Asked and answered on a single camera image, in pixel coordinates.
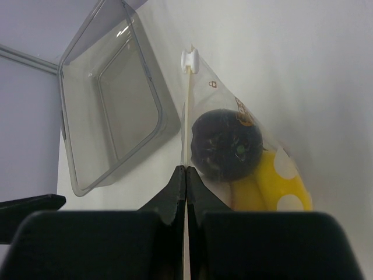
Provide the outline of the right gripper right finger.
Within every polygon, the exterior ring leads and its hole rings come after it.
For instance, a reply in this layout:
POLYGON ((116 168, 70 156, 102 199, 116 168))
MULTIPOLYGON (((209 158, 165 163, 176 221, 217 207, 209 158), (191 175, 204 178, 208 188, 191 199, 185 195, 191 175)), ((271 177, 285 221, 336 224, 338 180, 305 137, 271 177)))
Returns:
POLYGON ((236 212, 186 170, 192 279, 362 279, 342 227, 320 212, 236 212))

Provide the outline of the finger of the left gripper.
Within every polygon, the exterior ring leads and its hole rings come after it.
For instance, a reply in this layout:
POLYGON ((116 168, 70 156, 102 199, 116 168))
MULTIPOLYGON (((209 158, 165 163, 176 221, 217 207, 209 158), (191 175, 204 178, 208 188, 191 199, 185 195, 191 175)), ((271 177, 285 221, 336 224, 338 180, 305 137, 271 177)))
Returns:
POLYGON ((58 210, 66 203, 62 195, 47 194, 1 202, 1 217, 28 215, 35 211, 58 210))

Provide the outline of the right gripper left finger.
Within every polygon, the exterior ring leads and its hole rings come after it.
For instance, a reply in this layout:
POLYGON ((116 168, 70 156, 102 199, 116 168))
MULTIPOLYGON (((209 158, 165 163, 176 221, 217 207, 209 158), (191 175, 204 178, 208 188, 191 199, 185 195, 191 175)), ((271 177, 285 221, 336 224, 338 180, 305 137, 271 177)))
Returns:
POLYGON ((38 211, 18 227, 2 279, 182 279, 185 168, 136 211, 38 211))

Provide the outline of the yellow white-dotted toy food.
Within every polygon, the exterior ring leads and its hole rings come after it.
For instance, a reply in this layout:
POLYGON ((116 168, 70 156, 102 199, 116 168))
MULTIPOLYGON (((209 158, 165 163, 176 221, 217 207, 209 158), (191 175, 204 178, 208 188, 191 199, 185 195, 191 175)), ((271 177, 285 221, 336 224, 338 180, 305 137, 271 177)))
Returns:
POLYGON ((236 211, 311 211, 312 199, 293 160, 283 148, 263 151, 254 173, 231 183, 236 211))

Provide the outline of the dark round toy fruit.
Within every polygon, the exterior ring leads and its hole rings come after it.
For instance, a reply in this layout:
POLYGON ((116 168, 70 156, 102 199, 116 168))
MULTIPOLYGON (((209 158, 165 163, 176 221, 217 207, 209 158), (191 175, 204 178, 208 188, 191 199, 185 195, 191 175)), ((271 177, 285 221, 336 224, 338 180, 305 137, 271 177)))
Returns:
POLYGON ((259 127, 242 124, 234 110, 205 112, 192 125, 191 161, 211 180, 231 182, 249 176, 262 154, 259 127))

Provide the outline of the clear zip top bag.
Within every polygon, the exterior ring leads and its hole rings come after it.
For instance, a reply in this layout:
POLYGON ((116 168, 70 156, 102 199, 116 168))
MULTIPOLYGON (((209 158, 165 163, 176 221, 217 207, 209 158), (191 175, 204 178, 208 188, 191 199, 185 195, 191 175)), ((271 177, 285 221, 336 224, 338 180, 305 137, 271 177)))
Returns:
POLYGON ((297 165, 195 47, 181 53, 188 77, 182 161, 235 211, 311 211, 297 165))

